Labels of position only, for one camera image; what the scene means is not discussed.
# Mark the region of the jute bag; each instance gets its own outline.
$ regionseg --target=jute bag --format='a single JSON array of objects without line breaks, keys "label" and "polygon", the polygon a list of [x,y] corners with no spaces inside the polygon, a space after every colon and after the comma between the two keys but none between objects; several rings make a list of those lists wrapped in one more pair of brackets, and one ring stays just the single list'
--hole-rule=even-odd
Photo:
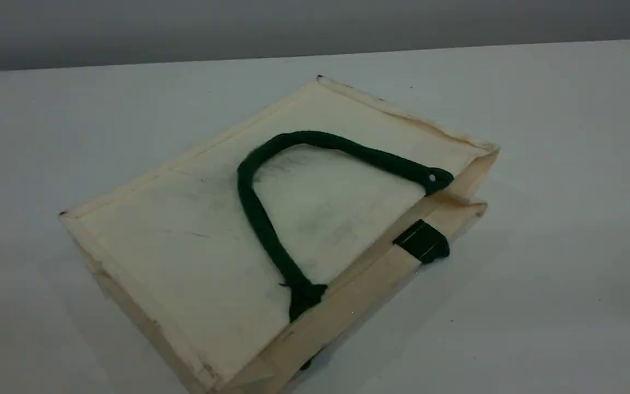
[{"label": "jute bag", "polygon": [[189,392],[277,392],[448,255],[497,154],[318,77],[60,218]]}]

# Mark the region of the green rope handle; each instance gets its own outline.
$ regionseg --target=green rope handle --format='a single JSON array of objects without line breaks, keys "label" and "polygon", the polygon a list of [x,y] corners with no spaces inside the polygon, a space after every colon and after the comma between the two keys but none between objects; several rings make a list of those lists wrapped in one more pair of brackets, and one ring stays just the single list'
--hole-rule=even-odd
[{"label": "green rope handle", "polygon": [[424,187],[427,195],[439,192],[453,181],[453,175],[446,170],[426,167],[412,160],[403,159],[382,150],[371,149],[359,145],[346,138],[321,131],[297,131],[279,134],[262,146],[253,150],[237,168],[237,192],[244,208],[249,224],[252,225],[257,238],[266,250],[273,264],[281,272],[284,286],[289,287],[290,321],[298,318],[303,312],[319,304],[327,285],[314,285],[300,271],[295,261],[283,248],[278,235],[273,229],[264,206],[252,188],[257,169],[278,152],[294,145],[307,144],[323,149],[341,150],[374,167],[391,172]]}]

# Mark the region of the gray background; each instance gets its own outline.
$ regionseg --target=gray background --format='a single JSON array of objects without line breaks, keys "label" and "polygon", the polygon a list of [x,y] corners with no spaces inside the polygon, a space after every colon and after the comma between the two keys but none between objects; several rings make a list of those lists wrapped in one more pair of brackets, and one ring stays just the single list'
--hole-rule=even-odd
[{"label": "gray background", "polygon": [[630,0],[0,0],[0,69],[630,38]]}]

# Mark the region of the white table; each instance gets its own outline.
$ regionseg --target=white table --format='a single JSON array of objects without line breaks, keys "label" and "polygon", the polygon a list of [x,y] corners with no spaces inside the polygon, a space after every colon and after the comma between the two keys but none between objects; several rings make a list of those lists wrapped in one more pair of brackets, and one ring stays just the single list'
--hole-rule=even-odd
[{"label": "white table", "polygon": [[503,147],[487,216],[293,392],[630,392],[630,40],[0,72],[0,392],[183,392],[57,213],[317,74]]}]

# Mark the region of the canvas bag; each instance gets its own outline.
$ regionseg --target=canvas bag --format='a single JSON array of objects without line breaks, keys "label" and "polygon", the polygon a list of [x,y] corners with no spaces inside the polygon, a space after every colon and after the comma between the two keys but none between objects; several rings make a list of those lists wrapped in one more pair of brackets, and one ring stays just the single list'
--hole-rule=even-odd
[{"label": "canvas bag", "polygon": [[[328,285],[291,322],[290,290],[245,215],[237,168],[270,139],[298,130],[438,167],[453,182],[425,195],[415,182],[308,145],[265,162],[252,186],[273,229],[303,274]],[[395,243],[406,230],[427,225],[453,242],[482,216],[487,205],[475,190],[497,154],[496,145],[318,77],[61,220],[95,279],[190,392],[277,392],[417,270],[419,256]]]}]

